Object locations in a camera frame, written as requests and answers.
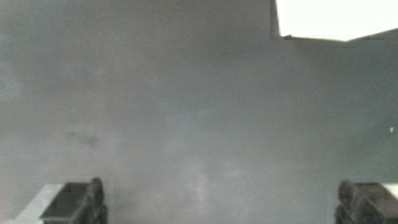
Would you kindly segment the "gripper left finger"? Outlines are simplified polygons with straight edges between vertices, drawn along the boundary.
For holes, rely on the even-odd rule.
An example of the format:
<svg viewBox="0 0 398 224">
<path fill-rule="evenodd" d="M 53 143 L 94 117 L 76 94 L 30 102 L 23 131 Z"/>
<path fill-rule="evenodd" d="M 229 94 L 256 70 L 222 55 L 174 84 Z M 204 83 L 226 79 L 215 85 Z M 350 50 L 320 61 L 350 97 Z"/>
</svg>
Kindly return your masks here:
<svg viewBox="0 0 398 224">
<path fill-rule="evenodd" d="M 103 182 L 48 184 L 16 217 L 18 224 L 108 224 Z"/>
</svg>

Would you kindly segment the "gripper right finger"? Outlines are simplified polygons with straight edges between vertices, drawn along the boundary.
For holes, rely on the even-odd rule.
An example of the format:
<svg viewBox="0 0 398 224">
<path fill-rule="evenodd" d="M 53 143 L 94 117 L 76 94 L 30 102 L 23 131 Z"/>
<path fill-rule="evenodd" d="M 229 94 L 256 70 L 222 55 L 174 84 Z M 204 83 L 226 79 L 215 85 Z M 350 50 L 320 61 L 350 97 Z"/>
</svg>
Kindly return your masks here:
<svg viewBox="0 0 398 224">
<path fill-rule="evenodd" d="M 398 183 L 343 180 L 338 200 L 334 224 L 398 224 Z"/>
</svg>

